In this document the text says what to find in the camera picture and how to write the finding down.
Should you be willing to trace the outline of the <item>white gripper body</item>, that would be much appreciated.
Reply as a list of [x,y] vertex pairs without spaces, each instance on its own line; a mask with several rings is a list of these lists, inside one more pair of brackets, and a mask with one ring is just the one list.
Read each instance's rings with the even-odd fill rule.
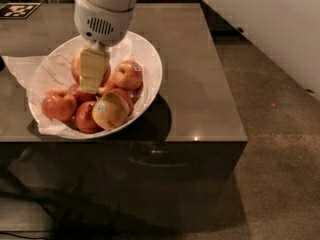
[[75,26],[85,40],[112,47],[125,37],[134,7],[135,0],[75,0]]

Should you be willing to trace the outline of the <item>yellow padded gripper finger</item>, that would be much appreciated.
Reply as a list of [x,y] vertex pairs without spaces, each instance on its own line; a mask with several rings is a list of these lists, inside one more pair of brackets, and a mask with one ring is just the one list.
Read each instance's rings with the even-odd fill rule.
[[109,76],[108,53],[92,48],[82,48],[79,57],[80,88],[95,94],[103,81]]

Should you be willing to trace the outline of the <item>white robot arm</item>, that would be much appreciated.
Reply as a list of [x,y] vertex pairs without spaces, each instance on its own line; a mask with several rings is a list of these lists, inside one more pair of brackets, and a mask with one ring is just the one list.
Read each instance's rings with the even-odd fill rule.
[[[320,0],[201,0],[320,101]],[[128,32],[137,0],[75,0],[74,21],[93,44]]]

